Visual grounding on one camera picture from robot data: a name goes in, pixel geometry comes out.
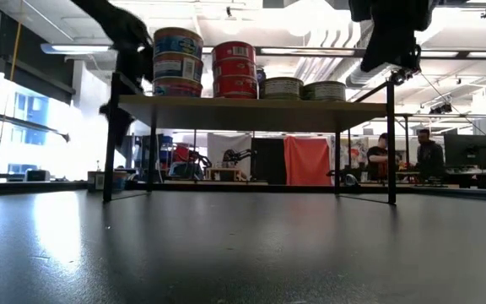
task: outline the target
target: shelf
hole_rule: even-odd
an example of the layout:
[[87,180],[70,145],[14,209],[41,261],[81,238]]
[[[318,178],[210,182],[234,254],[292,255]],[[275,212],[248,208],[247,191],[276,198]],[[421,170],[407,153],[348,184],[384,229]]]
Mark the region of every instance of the shelf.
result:
[[119,107],[148,126],[156,108],[157,128],[202,130],[334,133],[386,116],[385,104],[301,100],[121,95]]

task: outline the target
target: cable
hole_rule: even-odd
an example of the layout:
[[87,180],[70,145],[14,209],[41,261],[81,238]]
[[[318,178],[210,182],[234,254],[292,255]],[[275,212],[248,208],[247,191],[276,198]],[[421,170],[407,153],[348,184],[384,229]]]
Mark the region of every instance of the cable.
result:
[[[13,61],[11,62],[10,77],[8,79],[11,83],[14,80],[14,70],[16,69],[16,57],[18,56],[18,45],[19,45],[19,42],[20,42],[20,35],[22,34],[22,16],[23,16],[23,14],[24,14],[24,0],[20,0],[18,28],[16,29],[16,39],[14,39]],[[3,139],[3,130],[5,128],[5,122],[7,121],[8,98],[9,98],[9,95],[8,95],[8,91],[7,91],[7,100],[5,101],[5,107],[3,108],[3,120],[1,122],[0,149],[1,149],[1,142],[2,142],[2,139]]]
[[[436,87],[429,81],[429,79],[427,79],[427,77],[425,77],[425,75],[423,75],[423,73],[421,73],[421,76],[423,76],[423,78],[430,84],[430,86],[436,91],[436,93],[438,93],[438,95],[440,96],[441,99],[444,100],[444,102],[449,102],[439,91],[438,89],[436,89]],[[451,103],[451,109],[455,110],[457,113],[461,114],[462,113],[460,111],[458,111]],[[481,132],[482,134],[486,135],[485,132],[483,132],[483,130],[481,128],[479,128],[478,126],[475,125],[475,123],[473,123],[473,121],[471,121],[470,119],[468,119],[467,117],[463,117],[464,119],[467,120],[467,122],[470,122],[470,124],[472,124],[472,126],[474,128],[476,128],[479,132]]]

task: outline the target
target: person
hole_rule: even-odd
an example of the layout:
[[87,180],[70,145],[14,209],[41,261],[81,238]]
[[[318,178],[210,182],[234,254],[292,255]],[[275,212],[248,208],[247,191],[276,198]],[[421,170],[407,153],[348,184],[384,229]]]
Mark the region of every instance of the person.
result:
[[386,179],[387,173],[387,133],[378,138],[378,144],[367,151],[368,174],[371,181]]
[[444,152],[434,140],[430,140],[430,130],[423,129],[418,133],[418,164],[421,176],[440,177],[444,173]]

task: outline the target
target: tuna can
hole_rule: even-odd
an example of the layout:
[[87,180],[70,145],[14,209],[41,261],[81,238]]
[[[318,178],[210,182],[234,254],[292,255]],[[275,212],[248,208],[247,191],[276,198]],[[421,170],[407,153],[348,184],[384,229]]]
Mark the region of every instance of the tuna can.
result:
[[256,60],[256,50],[253,46],[241,41],[228,41],[221,43],[213,48],[211,52],[213,63],[219,62],[228,58],[246,58],[252,63]]
[[200,97],[202,85],[194,80],[179,77],[163,77],[154,80],[154,96]]
[[202,80],[202,60],[178,52],[166,52],[154,59],[154,78],[181,77],[197,82]]
[[305,100],[346,101],[346,84],[338,81],[321,81],[304,88]]
[[199,34],[182,28],[168,27],[156,30],[154,38],[154,57],[166,52],[182,52],[202,58],[203,39]]
[[260,98],[300,100],[303,81],[292,77],[275,77],[260,83]]
[[257,80],[248,76],[223,76],[213,83],[213,96],[249,95],[257,97]]
[[256,78],[257,66],[249,59],[229,58],[213,64],[213,79],[221,76],[249,76]]

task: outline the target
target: can label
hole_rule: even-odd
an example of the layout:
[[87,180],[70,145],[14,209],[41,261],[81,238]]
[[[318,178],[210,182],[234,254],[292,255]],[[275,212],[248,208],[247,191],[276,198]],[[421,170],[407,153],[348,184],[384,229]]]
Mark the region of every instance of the can label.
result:
[[290,80],[268,81],[264,84],[264,93],[269,94],[300,94],[300,83]]
[[182,77],[197,82],[202,80],[202,67],[196,59],[184,57],[181,60],[163,60],[154,65],[154,77]]
[[202,43],[181,35],[167,35],[155,41],[154,56],[165,52],[182,52],[202,58]]
[[232,55],[249,57],[249,49],[242,46],[234,46],[232,47]]
[[256,65],[245,58],[225,59],[213,65],[213,79],[221,76],[249,76],[257,75]]
[[251,95],[256,98],[256,80],[248,77],[226,77],[220,78],[213,84],[213,95],[215,97],[233,94]]
[[339,99],[346,100],[344,87],[331,84],[314,85],[314,96],[317,99]]
[[154,89],[155,96],[166,97],[200,97],[202,91],[184,84],[156,84]]

